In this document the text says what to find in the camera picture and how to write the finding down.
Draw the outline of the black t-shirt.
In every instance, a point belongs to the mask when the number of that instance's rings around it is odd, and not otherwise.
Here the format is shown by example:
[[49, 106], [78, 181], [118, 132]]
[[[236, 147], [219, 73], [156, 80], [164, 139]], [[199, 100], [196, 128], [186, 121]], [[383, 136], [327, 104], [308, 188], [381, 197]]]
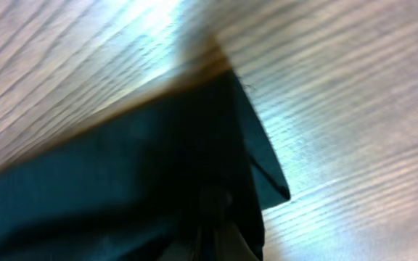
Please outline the black t-shirt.
[[232, 71], [120, 115], [0, 172], [0, 260], [214, 260], [234, 225], [263, 256], [262, 212], [290, 200]]

